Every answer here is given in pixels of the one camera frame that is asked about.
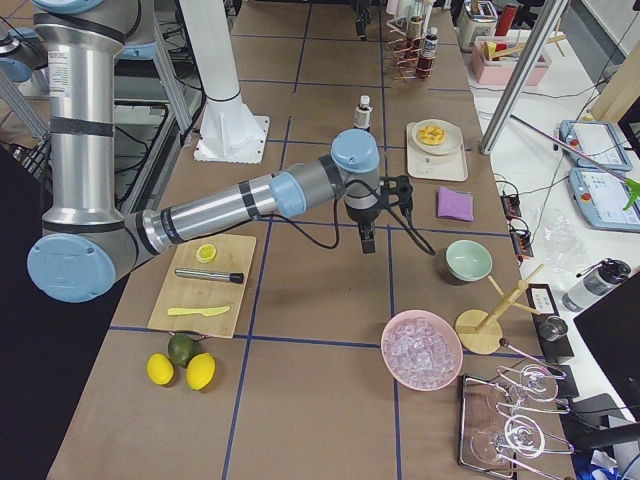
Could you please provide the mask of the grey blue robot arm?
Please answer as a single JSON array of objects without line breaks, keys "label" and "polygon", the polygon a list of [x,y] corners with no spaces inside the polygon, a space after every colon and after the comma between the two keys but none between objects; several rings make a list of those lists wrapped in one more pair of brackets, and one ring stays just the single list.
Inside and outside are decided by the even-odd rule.
[{"label": "grey blue robot arm", "polygon": [[160,211],[124,215],[115,206],[114,66],[155,26],[149,1],[39,1],[37,34],[48,49],[53,203],[27,270],[48,296],[90,301],[169,247],[271,214],[295,217],[344,203],[372,252],[381,211],[405,223],[412,188],[383,177],[374,137],[341,132],[327,155]]}]

